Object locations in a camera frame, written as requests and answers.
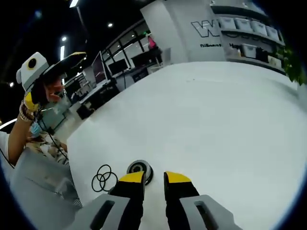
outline shelf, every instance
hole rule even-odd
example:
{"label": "shelf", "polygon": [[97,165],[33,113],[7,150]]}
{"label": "shelf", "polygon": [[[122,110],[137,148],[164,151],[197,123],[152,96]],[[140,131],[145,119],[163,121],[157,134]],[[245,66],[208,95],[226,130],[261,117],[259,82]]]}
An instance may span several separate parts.
{"label": "shelf", "polygon": [[264,68],[276,71],[276,72],[281,73],[283,75],[286,75],[283,68],[279,68],[279,67],[273,66],[269,63],[259,61],[259,60],[253,59],[253,58],[249,58],[249,57],[231,56],[231,57],[227,57],[227,61],[240,62],[240,63],[246,63],[246,64],[255,65],[255,66],[260,66],[260,67],[264,67]]}
{"label": "shelf", "polygon": [[211,9],[215,14],[234,14],[234,15],[240,15],[248,18],[254,18],[258,19],[259,21],[264,22],[265,24],[271,24],[272,21],[268,17],[268,15],[263,14],[258,11],[251,10],[249,8],[245,7],[239,7],[239,6],[218,6],[213,5],[211,6]]}
{"label": "shelf", "polygon": [[237,33],[237,34],[243,34],[243,35],[252,35],[255,37],[260,37],[263,39],[266,39],[268,41],[274,42],[280,46],[284,46],[284,42],[282,41],[277,41],[273,38],[270,38],[269,36],[265,36],[263,34],[260,33],[256,33],[256,32],[249,32],[249,31],[244,31],[244,30],[239,30],[239,29],[225,29],[225,28],[221,28],[221,32],[222,33]]}

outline green plant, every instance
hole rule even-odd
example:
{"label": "green plant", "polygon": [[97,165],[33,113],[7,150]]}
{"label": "green plant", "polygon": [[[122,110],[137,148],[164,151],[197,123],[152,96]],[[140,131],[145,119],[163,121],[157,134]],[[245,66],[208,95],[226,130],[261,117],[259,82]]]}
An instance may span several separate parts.
{"label": "green plant", "polygon": [[290,81],[297,81],[299,85],[307,82],[307,77],[303,71],[302,63],[296,52],[289,46],[285,46],[278,51],[278,54],[283,56],[284,71],[289,77]]}

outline white storage box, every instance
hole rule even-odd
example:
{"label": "white storage box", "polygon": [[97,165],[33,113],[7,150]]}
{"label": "white storage box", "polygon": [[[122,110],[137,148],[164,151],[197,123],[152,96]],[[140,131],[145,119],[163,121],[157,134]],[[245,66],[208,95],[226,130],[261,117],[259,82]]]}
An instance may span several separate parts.
{"label": "white storage box", "polygon": [[263,34],[265,36],[268,35],[264,24],[259,23],[257,21],[251,21],[250,24],[251,24],[251,28],[254,30],[254,32]]}
{"label": "white storage box", "polygon": [[221,25],[221,28],[236,29],[236,24],[235,24],[234,18],[220,17],[220,18],[218,18],[218,21]]}
{"label": "white storage box", "polygon": [[243,18],[235,18],[236,27],[240,30],[244,30],[247,32],[254,32],[253,29],[250,27],[250,22],[247,19]]}
{"label": "white storage box", "polygon": [[256,48],[257,46],[242,44],[243,54],[247,58],[256,58]]}
{"label": "white storage box", "polygon": [[277,30],[275,30],[273,27],[270,27],[270,26],[266,26],[266,29],[267,29],[267,32],[268,32],[268,36],[270,38],[273,38],[276,41],[280,41]]}
{"label": "white storage box", "polygon": [[274,57],[272,57],[270,55],[268,55],[268,61],[273,66],[276,66],[276,67],[279,67],[279,68],[282,67],[282,61],[277,59],[277,58],[274,58]]}

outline black ceiling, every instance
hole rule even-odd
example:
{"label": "black ceiling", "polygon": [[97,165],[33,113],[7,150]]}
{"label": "black ceiling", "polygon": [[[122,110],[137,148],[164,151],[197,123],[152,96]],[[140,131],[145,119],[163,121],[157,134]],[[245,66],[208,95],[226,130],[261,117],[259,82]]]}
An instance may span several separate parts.
{"label": "black ceiling", "polygon": [[[61,37],[67,36],[66,55],[86,51],[90,65],[97,52],[106,47],[128,27],[142,19],[140,8],[152,0],[79,0],[80,12],[89,36],[85,33],[76,8],[69,8],[71,0],[27,0],[6,1],[1,17],[2,55],[0,57],[0,81],[15,81],[16,71],[36,51],[44,55],[49,64],[59,61]],[[108,22],[114,26],[108,28]],[[16,102],[4,102],[14,93],[22,99],[19,85],[10,89],[0,84],[0,113],[4,122],[16,116]]]}

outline hand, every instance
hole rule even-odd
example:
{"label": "hand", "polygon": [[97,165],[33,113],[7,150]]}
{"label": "hand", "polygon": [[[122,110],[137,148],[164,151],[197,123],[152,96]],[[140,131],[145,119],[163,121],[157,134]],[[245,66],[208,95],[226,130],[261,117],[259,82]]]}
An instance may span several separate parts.
{"label": "hand", "polygon": [[49,85],[44,85],[46,98],[49,102],[58,102],[61,98],[55,95],[56,92],[61,92],[63,90],[63,86],[61,83],[61,79],[57,79],[54,83]]}

